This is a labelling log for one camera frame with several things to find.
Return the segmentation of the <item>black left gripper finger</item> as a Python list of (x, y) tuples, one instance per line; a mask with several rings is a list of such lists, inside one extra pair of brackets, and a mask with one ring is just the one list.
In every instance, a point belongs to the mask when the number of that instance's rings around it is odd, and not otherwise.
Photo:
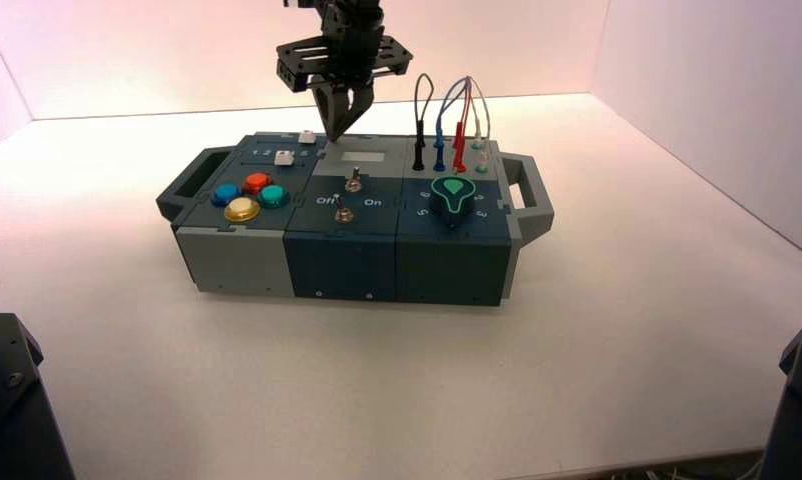
[(345, 93), (346, 105), (339, 121), (339, 135), (344, 134), (371, 107), (374, 100), (372, 82), (349, 88)]
[(325, 76), (314, 75), (311, 89), (327, 138), (335, 142), (345, 131), (347, 87)]

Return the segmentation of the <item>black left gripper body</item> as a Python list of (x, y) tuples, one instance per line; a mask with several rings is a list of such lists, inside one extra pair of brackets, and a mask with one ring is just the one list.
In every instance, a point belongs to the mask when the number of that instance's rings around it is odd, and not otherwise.
[(276, 48), (276, 73), (293, 92), (322, 84), (360, 88), (375, 77), (403, 75), (413, 54), (385, 33), (378, 1), (285, 1), (312, 9), (321, 34)]

